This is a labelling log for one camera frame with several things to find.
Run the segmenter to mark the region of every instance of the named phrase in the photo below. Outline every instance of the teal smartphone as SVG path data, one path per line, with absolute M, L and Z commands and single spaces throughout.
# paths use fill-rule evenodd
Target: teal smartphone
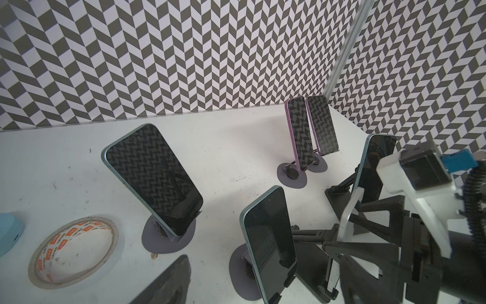
M 106 147 L 101 158 L 169 234 L 186 233 L 203 198 L 154 125 L 126 134 Z
M 376 167 L 385 156 L 393 154 L 397 137 L 389 134 L 370 134 L 364 144 L 363 155 L 354 180 L 353 190 L 356 187 L 364 189 L 362 204 L 380 199 L 383 183 Z
M 263 301 L 276 303 L 297 270 L 282 187 L 273 186 L 243 209 L 240 225 Z

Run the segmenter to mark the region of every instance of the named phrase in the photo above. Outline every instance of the phone stand base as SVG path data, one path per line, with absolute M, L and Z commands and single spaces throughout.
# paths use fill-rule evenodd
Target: phone stand base
M 186 233 L 179 237 L 168 237 L 168 233 L 151 215 L 142 232 L 142 245 L 151 253 L 173 253 L 186 247 L 196 231 L 196 219 L 187 228 Z
M 287 187 L 301 189 L 307 185 L 307 175 L 305 172 L 298 171 L 295 164 L 290 165 L 287 169 L 288 163 L 281 163 L 277 167 L 277 177 L 282 184 Z
M 295 276 L 321 302 L 329 303 L 332 299 L 319 289 L 322 277 L 328 268 L 328 255 L 314 244 L 295 243 L 295 254 L 298 261 Z
M 328 163 L 317 153 L 314 153 L 315 163 L 310 165 L 307 170 L 315 173 L 325 172 L 328 169 Z
M 229 276 L 236 293 L 245 300 L 261 299 L 257 281 L 248 275 L 248 263 L 242 257 L 246 251 L 246 244 L 236 248 L 229 259 Z

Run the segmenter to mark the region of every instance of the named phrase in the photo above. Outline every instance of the black cable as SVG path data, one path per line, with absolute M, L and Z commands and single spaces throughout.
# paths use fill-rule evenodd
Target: black cable
M 463 186 L 464 211 L 472 240 L 486 269 L 486 219 L 481 206 L 481 187 L 486 182 L 486 161 L 479 161 L 469 173 Z

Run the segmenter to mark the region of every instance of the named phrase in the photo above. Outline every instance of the tape label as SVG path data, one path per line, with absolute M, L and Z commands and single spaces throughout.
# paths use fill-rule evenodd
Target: tape label
M 47 243 L 47 246 L 44 247 L 39 255 L 36 267 L 37 273 L 45 280 L 55 282 L 55 278 L 53 278 L 50 273 L 56 253 L 73 238 L 96 229 L 106 229 L 113 232 L 110 226 L 100 221 L 87 221 L 76 223 L 71 227 L 67 227 L 61 233 L 58 233 L 49 243 Z

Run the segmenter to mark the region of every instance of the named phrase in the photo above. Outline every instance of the blue connector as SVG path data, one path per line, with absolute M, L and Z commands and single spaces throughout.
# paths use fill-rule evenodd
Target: blue connector
M 464 149 L 453 154 L 442 154 L 440 159 L 449 173 L 461 170 L 469 170 L 470 168 L 474 168 L 478 165 L 477 161 L 474 159 L 474 156 L 471 154 L 471 151 L 468 149 Z

